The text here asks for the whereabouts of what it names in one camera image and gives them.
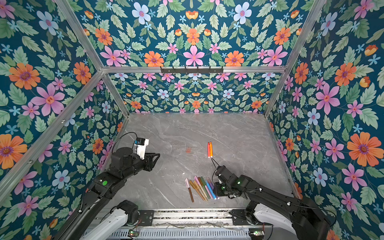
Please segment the purple highlighter pen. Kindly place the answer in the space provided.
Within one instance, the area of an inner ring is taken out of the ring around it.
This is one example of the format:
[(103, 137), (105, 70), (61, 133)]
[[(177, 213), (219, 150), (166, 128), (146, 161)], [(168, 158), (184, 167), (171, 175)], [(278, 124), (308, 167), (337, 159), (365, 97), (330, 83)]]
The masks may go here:
[(212, 183), (212, 181), (209, 178), (207, 178), (206, 180), (208, 181), (209, 185), (211, 186), (212, 191), (215, 192), (215, 185)]

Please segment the orange highlighter pen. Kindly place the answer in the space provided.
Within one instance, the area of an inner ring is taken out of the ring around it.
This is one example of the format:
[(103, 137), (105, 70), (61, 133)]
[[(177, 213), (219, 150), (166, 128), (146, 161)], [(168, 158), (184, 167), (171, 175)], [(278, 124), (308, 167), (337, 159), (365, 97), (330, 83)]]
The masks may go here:
[(210, 158), (213, 157), (213, 145), (212, 145), (212, 142), (209, 142), (209, 147), (210, 147)]

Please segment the red highlighter pen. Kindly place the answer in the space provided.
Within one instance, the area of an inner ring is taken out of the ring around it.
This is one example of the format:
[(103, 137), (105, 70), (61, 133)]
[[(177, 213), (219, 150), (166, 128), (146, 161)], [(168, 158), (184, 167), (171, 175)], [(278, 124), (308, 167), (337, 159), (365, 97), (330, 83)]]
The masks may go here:
[(207, 144), (207, 157), (211, 158), (211, 143), (208, 142)]

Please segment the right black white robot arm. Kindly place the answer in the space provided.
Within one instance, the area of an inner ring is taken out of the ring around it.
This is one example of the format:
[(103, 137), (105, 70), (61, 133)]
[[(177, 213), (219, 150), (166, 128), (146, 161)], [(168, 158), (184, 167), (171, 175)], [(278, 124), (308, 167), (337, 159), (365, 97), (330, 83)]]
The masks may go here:
[(299, 240), (327, 238), (331, 221), (310, 198), (280, 194), (248, 176), (237, 177), (226, 166), (217, 167), (214, 175), (219, 179), (215, 190), (220, 196), (250, 201), (245, 211), (250, 224), (268, 223), (295, 234)]

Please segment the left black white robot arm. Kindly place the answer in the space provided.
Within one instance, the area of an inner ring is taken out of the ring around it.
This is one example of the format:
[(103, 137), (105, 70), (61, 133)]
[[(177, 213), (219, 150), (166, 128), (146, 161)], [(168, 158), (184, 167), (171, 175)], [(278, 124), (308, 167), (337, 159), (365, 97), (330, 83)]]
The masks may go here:
[(98, 213), (124, 187), (127, 179), (143, 170), (150, 172), (160, 156), (156, 153), (145, 153), (141, 158), (128, 147), (112, 153), (110, 168), (96, 176), (83, 194), (80, 205), (53, 239), (79, 240)]

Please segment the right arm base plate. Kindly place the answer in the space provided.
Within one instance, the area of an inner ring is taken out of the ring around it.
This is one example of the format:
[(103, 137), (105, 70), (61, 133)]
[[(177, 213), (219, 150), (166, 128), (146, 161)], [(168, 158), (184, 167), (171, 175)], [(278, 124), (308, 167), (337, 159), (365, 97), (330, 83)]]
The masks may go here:
[(271, 224), (256, 221), (254, 224), (246, 219), (245, 209), (232, 209), (229, 211), (234, 226), (271, 226)]

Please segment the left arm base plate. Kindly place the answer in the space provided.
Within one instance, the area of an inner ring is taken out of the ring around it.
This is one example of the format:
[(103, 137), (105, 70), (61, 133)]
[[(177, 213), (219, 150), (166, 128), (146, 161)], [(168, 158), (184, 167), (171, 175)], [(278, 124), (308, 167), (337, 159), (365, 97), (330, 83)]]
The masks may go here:
[(134, 227), (150, 227), (153, 224), (155, 211), (154, 210), (139, 210), (138, 220)]

